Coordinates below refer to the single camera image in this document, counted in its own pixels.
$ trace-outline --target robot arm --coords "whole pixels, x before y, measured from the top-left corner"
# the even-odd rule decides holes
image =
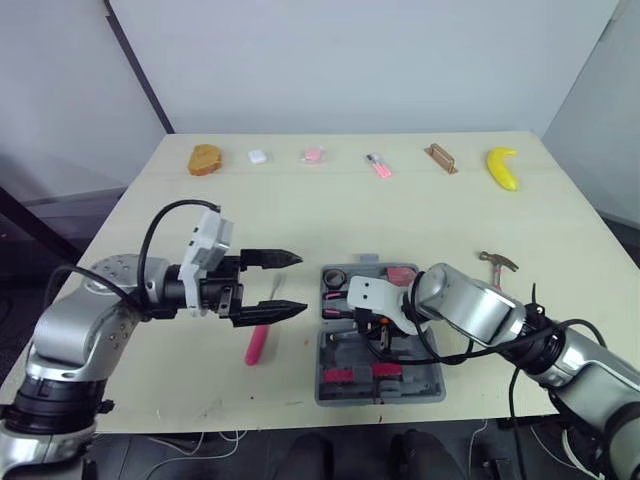
[[[640,478],[640,373],[636,369],[589,338],[555,328],[535,302],[525,306],[447,264],[432,266],[416,282],[407,289],[354,277],[347,301],[351,308],[390,318],[409,335],[417,333],[416,324],[407,318],[411,318],[408,309],[415,308],[422,318],[444,320],[484,347],[551,328],[549,335],[501,355],[547,389],[557,407],[573,412],[603,439],[619,480]],[[413,288],[415,305],[411,306]],[[420,328],[426,329],[426,322]]]
[[[114,406],[103,400],[107,379],[140,322],[174,318],[179,309],[188,308],[194,315],[210,310],[236,327],[251,326],[293,317],[307,307],[287,300],[242,306],[240,272],[249,266],[283,268],[302,259],[284,250],[242,250],[239,256],[226,256],[230,237],[231,223],[219,212],[207,211],[181,265],[148,259],[145,292],[138,295],[142,298],[133,300],[138,293],[137,255],[116,255],[91,271],[131,295],[129,301],[85,278],[46,309],[33,334],[25,380],[14,402],[2,411],[2,478],[9,471],[20,478],[16,467],[34,465],[47,467],[43,478],[57,478],[50,464],[64,463],[70,466],[62,469],[63,478],[69,478],[70,469],[84,478],[81,457],[95,431],[95,416]]]

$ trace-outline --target banana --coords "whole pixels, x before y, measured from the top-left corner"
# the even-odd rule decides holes
[[[509,171],[504,164],[504,160],[506,155],[515,155],[516,153],[518,153],[517,150],[496,147],[489,151],[489,155],[487,155],[487,168],[493,178],[502,188],[512,192],[518,190],[518,179]]]

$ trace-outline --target toolbox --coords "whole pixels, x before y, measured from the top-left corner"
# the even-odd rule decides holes
[[[322,268],[323,327],[318,338],[316,363],[316,401],[319,405],[431,403],[445,398],[440,364],[386,363],[376,358],[365,343],[370,341],[380,350],[385,338],[384,329],[391,337],[388,356],[402,360],[430,358],[417,335],[407,336],[388,319],[375,315],[363,336],[354,321],[354,312],[347,304],[349,281],[353,276],[379,278],[408,286],[417,272],[418,268],[413,264],[378,263],[377,255],[363,256],[361,263]],[[437,353],[430,328],[425,330],[425,335]]]

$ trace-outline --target person's leg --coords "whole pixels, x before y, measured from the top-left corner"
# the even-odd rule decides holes
[[[392,480],[465,479],[458,464],[436,437],[415,430],[396,435],[391,441],[389,476]]]
[[[298,437],[273,480],[331,480],[333,445],[317,433]]]

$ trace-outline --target white cube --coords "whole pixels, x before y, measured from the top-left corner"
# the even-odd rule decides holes
[[[267,154],[262,150],[251,150],[249,152],[249,161],[254,165],[267,161]]]

